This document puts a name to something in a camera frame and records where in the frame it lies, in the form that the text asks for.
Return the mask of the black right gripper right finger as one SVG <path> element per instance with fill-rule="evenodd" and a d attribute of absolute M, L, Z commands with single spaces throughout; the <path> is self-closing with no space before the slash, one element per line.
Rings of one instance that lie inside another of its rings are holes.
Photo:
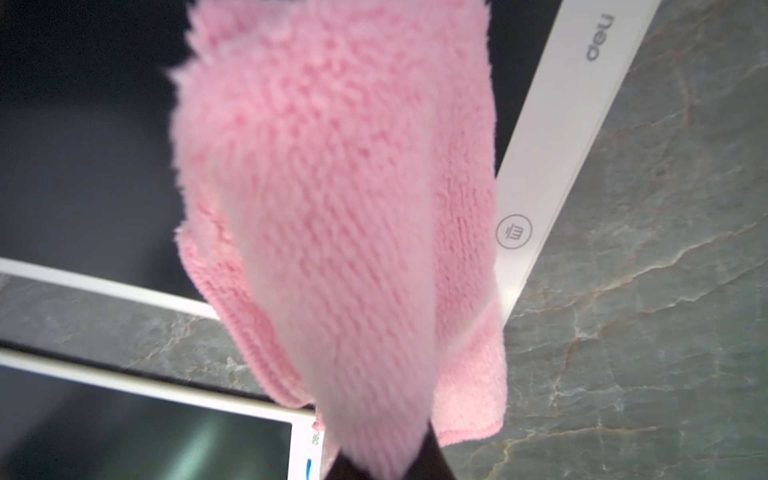
<path fill-rule="evenodd" d="M 440 448 L 432 424 L 429 424 L 419 453 L 407 470 L 405 480 L 455 480 Z"/>

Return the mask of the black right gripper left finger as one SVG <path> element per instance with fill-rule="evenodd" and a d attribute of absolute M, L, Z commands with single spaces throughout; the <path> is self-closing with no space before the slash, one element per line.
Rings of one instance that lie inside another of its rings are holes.
<path fill-rule="evenodd" d="M 371 480 L 369 474 L 339 453 L 327 472 L 326 480 Z"/>

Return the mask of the pink microfiber cloth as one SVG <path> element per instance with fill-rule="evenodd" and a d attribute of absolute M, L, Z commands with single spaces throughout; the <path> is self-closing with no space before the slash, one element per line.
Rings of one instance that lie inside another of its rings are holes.
<path fill-rule="evenodd" d="M 279 404 L 402 479 L 497 433 L 483 1 L 198 1 L 170 137 L 193 284 Z"/>

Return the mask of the white drawing tablet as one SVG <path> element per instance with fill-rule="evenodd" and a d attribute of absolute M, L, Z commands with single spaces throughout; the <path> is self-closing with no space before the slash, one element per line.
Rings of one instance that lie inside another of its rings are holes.
<path fill-rule="evenodd" d="M 5 348 L 5 479 L 317 479 L 313 413 Z"/>
<path fill-rule="evenodd" d="M 496 277 L 520 297 L 657 11 L 496 1 Z M 212 317 L 180 265 L 166 71 L 184 1 L 1 5 L 1 271 Z"/>

